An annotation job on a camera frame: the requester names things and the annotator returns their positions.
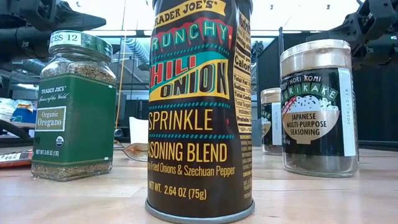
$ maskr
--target spice container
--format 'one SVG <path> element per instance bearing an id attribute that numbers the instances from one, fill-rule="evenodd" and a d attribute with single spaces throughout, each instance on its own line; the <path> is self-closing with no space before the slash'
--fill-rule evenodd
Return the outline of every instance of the spice container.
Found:
<path id="1" fill-rule="evenodd" d="M 147 211 L 230 223 L 252 199 L 249 0 L 153 0 Z"/>
<path id="2" fill-rule="evenodd" d="M 282 118 L 280 115 L 280 88 L 261 91 L 262 151 L 282 155 Z"/>
<path id="3" fill-rule="evenodd" d="M 116 77 L 112 46 L 82 32 L 51 35 L 42 70 L 32 174 L 58 181 L 112 169 Z"/>
<path id="4" fill-rule="evenodd" d="M 307 42 L 280 60 L 285 168 L 351 177 L 358 169 L 358 140 L 349 44 Z"/>

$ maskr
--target organic oregano jar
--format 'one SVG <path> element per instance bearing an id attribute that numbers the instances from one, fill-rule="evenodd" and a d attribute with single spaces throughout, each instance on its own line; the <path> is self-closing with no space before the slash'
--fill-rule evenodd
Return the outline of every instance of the organic oregano jar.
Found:
<path id="1" fill-rule="evenodd" d="M 307 42 L 286 50 L 280 61 L 285 168 L 351 177 L 358 169 L 358 140 L 349 44 Z"/>
<path id="2" fill-rule="evenodd" d="M 261 91 L 262 152 L 282 155 L 282 118 L 280 115 L 280 88 Z"/>
<path id="3" fill-rule="evenodd" d="M 112 45 L 93 35 L 51 35 L 42 70 L 32 174 L 65 181 L 112 169 L 116 77 Z"/>

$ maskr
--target furikake jar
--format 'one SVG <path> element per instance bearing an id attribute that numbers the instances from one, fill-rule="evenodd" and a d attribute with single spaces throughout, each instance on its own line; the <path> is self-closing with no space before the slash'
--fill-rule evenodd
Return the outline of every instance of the furikake jar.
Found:
<path id="1" fill-rule="evenodd" d="M 116 77 L 112 45 L 93 35 L 51 35 L 53 59 L 42 70 L 32 174 L 58 181 L 112 169 Z"/>
<path id="2" fill-rule="evenodd" d="M 262 152 L 282 155 L 282 118 L 280 115 L 280 88 L 261 91 Z"/>
<path id="3" fill-rule="evenodd" d="M 358 138 L 349 44 L 307 42 L 286 50 L 280 62 L 285 168 L 321 177 L 353 176 Z"/>

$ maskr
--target silver jar lid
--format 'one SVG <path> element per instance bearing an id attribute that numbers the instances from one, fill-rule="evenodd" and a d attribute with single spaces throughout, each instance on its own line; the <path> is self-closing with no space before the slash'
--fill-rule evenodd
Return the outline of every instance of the silver jar lid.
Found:
<path id="1" fill-rule="evenodd" d="M 315 40 L 296 45 L 280 56 L 281 78 L 316 68 L 351 69 L 351 47 L 343 40 Z"/>
<path id="2" fill-rule="evenodd" d="M 72 46 L 80 50 L 100 53 L 108 61 L 112 59 L 112 45 L 99 37 L 74 30 L 60 30 L 51 34 L 50 54 L 59 48 Z"/>
<path id="3" fill-rule="evenodd" d="M 280 102 L 280 88 L 270 88 L 261 91 L 261 104 L 279 103 L 279 102 Z"/>

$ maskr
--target wooden table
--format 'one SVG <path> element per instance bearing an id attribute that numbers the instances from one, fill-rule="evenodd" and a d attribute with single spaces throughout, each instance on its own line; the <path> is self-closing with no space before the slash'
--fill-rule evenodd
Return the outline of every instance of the wooden table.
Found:
<path id="1" fill-rule="evenodd" d="M 256 211 L 238 223 L 398 223 L 398 153 L 361 151 L 349 179 L 291 174 L 253 151 Z M 110 174 L 54 182 L 0 170 L 0 223 L 165 223 L 144 209 L 146 163 L 115 152 Z"/>

